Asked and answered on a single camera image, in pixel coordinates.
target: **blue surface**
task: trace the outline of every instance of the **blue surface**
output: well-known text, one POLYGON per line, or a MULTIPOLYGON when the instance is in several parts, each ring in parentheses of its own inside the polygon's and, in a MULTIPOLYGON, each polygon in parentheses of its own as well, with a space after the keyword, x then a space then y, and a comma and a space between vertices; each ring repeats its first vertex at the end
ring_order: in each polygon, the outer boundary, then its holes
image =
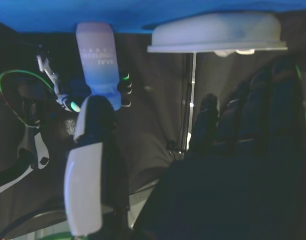
POLYGON ((203 13, 304 9, 306 0, 0 0, 0 22, 19 32, 74 32, 77 23, 100 21, 115 32, 149 33, 159 23, 203 13))

